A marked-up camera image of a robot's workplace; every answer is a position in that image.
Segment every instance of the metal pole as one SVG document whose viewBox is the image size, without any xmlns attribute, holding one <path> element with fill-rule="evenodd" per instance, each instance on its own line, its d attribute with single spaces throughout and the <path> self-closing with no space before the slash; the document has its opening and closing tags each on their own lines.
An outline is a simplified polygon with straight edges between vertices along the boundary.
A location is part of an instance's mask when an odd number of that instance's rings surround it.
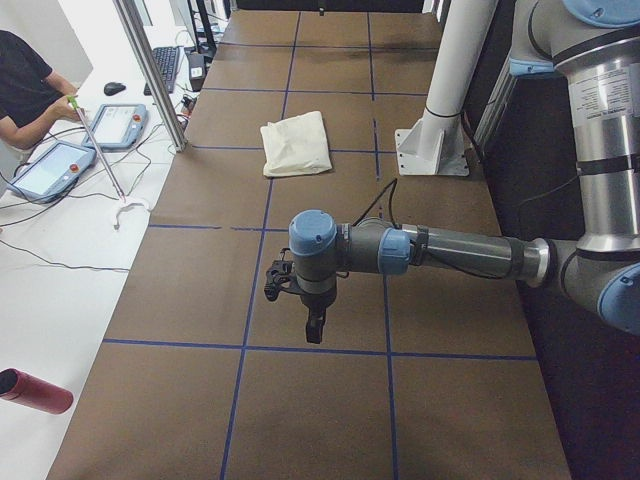
<svg viewBox="0 0 640 480">
<path fill-rule="evenodd" d="M 102 148 L 100 148 L 100 144 L 96 140 L 96 137 L 93 134 L 93 130 L 91 130 L 91 125 L 89 125 L 89 122 L 87 122 L 87 119 L 84 116 L 84 113 L 82 112 L 82 109 L 78 108 L 78 105 L 75 103 L 75 99 L 72 99 L 71 104 L 75 108 L 76 113 L 78 114 L 78 117 L 80 118 L 80 122 L 84 126 L 84 129 L 87 131 L 87 135 L 89 136 L 89 139 L 91 140 L 91 143 L 93 144 L 93 148 L 96 151 L 96 155 L 100 159 L 100 162 L 102 162 L 102 166 L 104 167 L 105 171 L 107 172 L 107 175 L 109 175 L 109 179 L 111 180 L 111 183 L 113 184 L 113 188 L 115 188 L 116 192 L 118 192 L 118 197 L 120 197 L 120 200 L 126 201 L 126 199 L 127 199 L 126 197 L 127 196 L 125 195 L 124 190 L 120 186 L 120 183 L 118 183 L 118 180 L 116 179 L 116 176 L 113 173 L 113 170 L 111 170 L 111 165 L 109 165 L 109 162 L 105 158 L 104 153 L 102 153 Z"/>
<path fill-rule="evenodd" d="M 133 0 L 113 0 L 113 3 L 120 16 L 120 21 L 127 34 L 133 53 L 138 60 L 142 74 L 144 75 L 153 100 L 160 111 L 160 116 L 164 122 L 173 145 L 177 152 L 184 150 L 187 139 L 182 131 L 182 126 L 173 109 L 171 99 L 167 93 L 164 81 L 158 70 L 158 66 L 153 58 L 149 40 L 144 32 L 140 14 L 133 3 Z"/>
<path fill-rule="evenodd" d="M 207 10 L 207 6 L 204 4 L 204 0 L 196 0 L 196 5 L 198 6 L 198 12 L 200 13 L 200 23 L 202 23 L 202 28 L 204 29 L 204 36 L 207 39 L 207 45 L 209 46 L 208 57 L 213 59 L 216 55 L 216 41 L 213 38 L 213 32 L 211 31 L 211 22 L 209 21 L 209 11 Z"/>
<path fill-rule="evenodd" d="M 453 0 L 429 86 L 411 130 L 396 130 L 400 175 L 468 175 L 460 115 L 498 0 Z"/>
</svg>

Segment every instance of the person's hand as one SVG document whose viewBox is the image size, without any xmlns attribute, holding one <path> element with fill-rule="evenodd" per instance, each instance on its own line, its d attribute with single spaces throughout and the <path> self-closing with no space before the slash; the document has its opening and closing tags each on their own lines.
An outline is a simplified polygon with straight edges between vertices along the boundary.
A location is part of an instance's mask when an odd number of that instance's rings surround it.
<svg viewBox="0 0 640 480">
<path fill-rule="evenodd" d="M 53 115 L 55 115 L 56 119 L 66 118 L 67 120 L 73 120 L 74 122 L 80 121 L 80 117 L 78 117 L 76 111 L 71 105 L 69 105 L 67 97 L 60 97 L 49 106 L 49 110 Z"/>
</svg>

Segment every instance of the gray tablet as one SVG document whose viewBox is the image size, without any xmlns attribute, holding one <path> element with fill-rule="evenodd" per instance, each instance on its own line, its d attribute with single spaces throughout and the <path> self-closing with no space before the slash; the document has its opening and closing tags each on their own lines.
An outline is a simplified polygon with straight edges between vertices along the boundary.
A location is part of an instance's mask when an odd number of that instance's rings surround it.
<svg viewBox="0 0 640 480">
<path fill-rule="evenodd" d="M 51 202 L 75 185 L 95 156 L 95 150 L 58 141 L 13 178 L 7 188 L 32 202 Z"/>
<path fill-rule="evenodd" d="M 147 108 L 142 104 L 105 104 L 98 109 L 91 130 L 102 150 L 126 150 L 138 140 L 146 122 Z M 82 146 L 93 148 L 88 135 Z"/>
</svg>

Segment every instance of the red bottle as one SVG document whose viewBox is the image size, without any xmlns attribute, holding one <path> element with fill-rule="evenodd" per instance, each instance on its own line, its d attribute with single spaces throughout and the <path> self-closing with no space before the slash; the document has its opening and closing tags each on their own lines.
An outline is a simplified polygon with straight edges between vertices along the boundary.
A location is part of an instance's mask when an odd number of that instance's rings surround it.
<svg viewBox="0 0 640 480">
<path fill-rule="evenodd" d="M 0 398 L 55 414 L 67 411 L 73 404 L 70 391 L 15 368 L 0 372 Z"/>
</svg>

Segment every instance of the person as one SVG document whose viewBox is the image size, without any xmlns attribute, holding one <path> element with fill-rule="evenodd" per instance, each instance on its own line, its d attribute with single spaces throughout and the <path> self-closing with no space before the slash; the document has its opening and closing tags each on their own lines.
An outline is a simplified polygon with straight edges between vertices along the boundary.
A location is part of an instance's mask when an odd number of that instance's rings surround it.
<svg viewBox="0 0 640 480">
<path fill-rule="evenodd" d="M 24 40 L 0 30 L 0 140 L 28 150 L 57 120 L 79 120 L 66 98 L 76 91 Z"/>
</svg>

